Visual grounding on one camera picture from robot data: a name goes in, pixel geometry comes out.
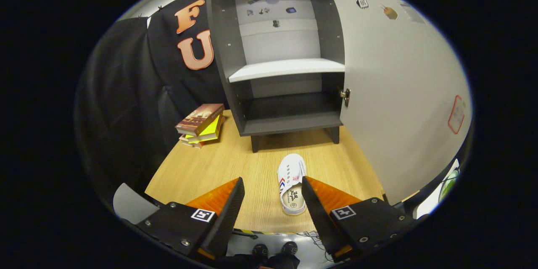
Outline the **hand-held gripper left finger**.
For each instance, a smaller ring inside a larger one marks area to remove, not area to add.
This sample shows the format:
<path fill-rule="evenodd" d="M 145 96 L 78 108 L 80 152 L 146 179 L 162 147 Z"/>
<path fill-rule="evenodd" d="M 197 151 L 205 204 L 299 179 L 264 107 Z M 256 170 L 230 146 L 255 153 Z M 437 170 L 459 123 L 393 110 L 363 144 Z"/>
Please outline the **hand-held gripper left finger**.
<path fill-rule="evenodd" d="M 160 206 L 137 229 L 173 253 L 212 261 L 226 254 L 244 196 L 244 181 L 238 177 L 187 204 Z"/>

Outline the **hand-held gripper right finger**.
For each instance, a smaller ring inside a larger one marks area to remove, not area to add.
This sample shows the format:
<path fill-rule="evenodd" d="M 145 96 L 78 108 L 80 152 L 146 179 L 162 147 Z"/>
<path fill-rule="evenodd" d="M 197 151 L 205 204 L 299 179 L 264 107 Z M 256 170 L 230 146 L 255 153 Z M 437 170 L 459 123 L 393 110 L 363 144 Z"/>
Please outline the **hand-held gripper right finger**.
<path fill-rule="evenodd" d="M 421 222 L 380 198 L 360 200 L 305 176 L 302 196 L 325 250 L 335 263 L 388 246 Z"/>

